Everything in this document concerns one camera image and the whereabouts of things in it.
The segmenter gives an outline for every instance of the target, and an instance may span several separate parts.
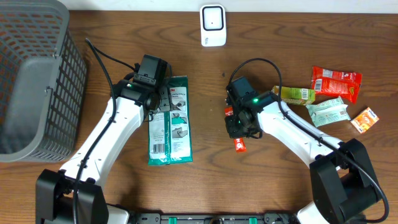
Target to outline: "red snack bag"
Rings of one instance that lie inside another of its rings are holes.
[[[312,67],[311,88],[315,90],[315,94],[341,96],[356,103],[361,83],[361,73],[337,72],[317,66]]]
[[[232,110],[232,106],[224,109],[225,116],[234,115],[234,111]],[[234,139],[235,150],[236,152],[246,152],[246,145],[244,144],[243,138]]]
[[[243,142],[243,138],[234,139],[236,152],[246,152],[246,145]]]

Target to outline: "green package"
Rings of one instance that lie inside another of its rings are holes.
[[[346,111],[347,105],[344,104],[340,96],[317,105],[307,105],[305,107],[307,107],[315,127],[337,121],[350,120]]]
[[[156,113],[149,122],[148,165],[192,162],[188,78],[172,77],[167,84],[171,110]]]
[[[279,86],[274,86],[271,92],[276,95],[279,94]],[[315,90],[306,88],[290,88],[282,87],[282,93],[280,95],[283,102],[291,103],[295,105],[309,105],[315,101]]]

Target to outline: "wooden table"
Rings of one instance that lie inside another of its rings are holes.
[[[225,129],[224,88],[231,72],[249,58],[264,57],[280,67],[284,85],[290,87],[308,88],[313,65],[363,73],[357,104],[346,101],[348,113],[353,118],[370,106],[380,121],[365,134],[349,121],[320,129],[344,141],[357,138],[367,147],[391,206],[385,223],[397,223],[398,15],[227,13],[227,27],[225,46],[205,48],[197,12],[71,12],[70,30],[89,66],[77,148],[109,99],[109,86],[85,37],[127,63],[141,62],[144,54],[160,57],[171,63],[174,75],[189,81],[193,162],[148,166],[144,124],[113,165],[106,201],[164,213],[296,212],[306,206],[312,200],[310,175],[293,152],[265,135],[246,140],[248,151],[237,154]],[[103,60],[114,83],[130,72]],[[262,62],[246,65],[237,75],[245,75],[259,91],[278,84],[274,69]],[[311,122],[305,107],[292,109]],[[0,223],[33,223],[35,181],[44,168],[60,166],[0,164]],[[368,218],[382,213],[382,203],[366,210]]]

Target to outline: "gray plastic basket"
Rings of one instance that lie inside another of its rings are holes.
[[[57,162],[75,148],[86,65],[54,0],[0,0],[0,162]]]

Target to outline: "orange snack box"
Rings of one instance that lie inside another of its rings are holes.
[[[355,117],[351,123],[354,127],[362,134],[371,128],[374,123],[379,120],[376,114],[370,108],[362,111],[357,117]]]

